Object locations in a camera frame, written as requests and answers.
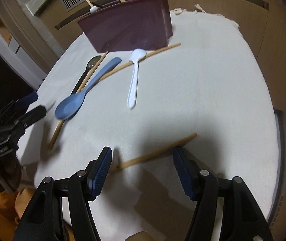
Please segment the gloved left hand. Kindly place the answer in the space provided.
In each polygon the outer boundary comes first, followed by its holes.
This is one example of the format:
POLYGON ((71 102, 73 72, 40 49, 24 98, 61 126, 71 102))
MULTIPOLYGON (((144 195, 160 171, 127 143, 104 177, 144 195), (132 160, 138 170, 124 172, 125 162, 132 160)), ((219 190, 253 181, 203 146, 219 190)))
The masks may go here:
POLYGON ((21 181, 21 170, 22 167, 14 153, 0 157, 0 193, 16 192, 21 181))

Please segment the orange sleeve forearm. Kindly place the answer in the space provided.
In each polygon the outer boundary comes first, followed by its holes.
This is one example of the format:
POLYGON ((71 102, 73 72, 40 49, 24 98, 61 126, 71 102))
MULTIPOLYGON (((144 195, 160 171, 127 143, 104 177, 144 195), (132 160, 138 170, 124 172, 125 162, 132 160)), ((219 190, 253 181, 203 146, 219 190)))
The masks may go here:
POLYGON ((0 193, 0 240, 13 240, 17 226, 35 190, 24 188, 19 192, 0 193))

